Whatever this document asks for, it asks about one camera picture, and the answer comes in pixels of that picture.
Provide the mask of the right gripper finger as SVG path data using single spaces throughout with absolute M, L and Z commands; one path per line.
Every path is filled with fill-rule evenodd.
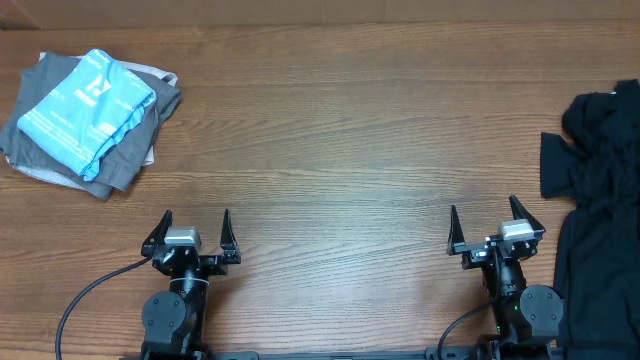
M 459 254 L 466 246 L 462 226 L 455 205 L 450 208 L 450 230 L 447 241 L 447 254 Z
M 542 235 L 546 232 L 545 227 L 526 210 L 516 195 L 511 195 L 509 202 L 514 220 L 526 220 L 536 235 Z

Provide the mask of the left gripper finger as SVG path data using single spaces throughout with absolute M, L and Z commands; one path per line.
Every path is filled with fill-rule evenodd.
M 164 238 L 167 231 L 172 226 L 173 213 L 167 209 L 159 223 L 151 231 L 149 236 L 143 241 L 141 246 L 141 255 L 145 258 L 151 258 L 159 245 L 164 244 Z
M 226 209 L 224 212 L 220 237 L 220 247 L 223 250 L 225 258 L 240 257 L 240 250 L 233 232 L 230 211 L 228 209 Z

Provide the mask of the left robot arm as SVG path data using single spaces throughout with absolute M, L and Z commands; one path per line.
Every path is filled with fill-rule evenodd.
M 169 289 L 152 295 L 143 305 L 145 328 L 142 359 L 212 359 L 203 340 L 210 282 L 241 262 L 230 213 L 223 217 L 220 248 L 214 255 L 201 253 L 202 241 L 194 226 L 174 226 L 166 211 L 141 247 L 141 255 L 169 278 Z

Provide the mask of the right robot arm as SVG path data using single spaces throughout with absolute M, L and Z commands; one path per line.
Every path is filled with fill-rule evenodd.
M 564 299 L 547 285 L 529 285 L 522 262 L 537 254 L 546 232 L 514 195 L 509 197 L 513 219 L 499 224 L 483 243 L 468 244 L 457 209 L 450 210 L 447 254 L 459 255 L 464 270 L 480 269 L 489 301 L 460 316 L 441 335 L 436 356 L 446 359 L 448 335 L 471 316 L 491 309 L 496 333 L 481 335 L 475 346 L 460 352 L 462 359 L 561 359 L 552 347 L 564 317 Z

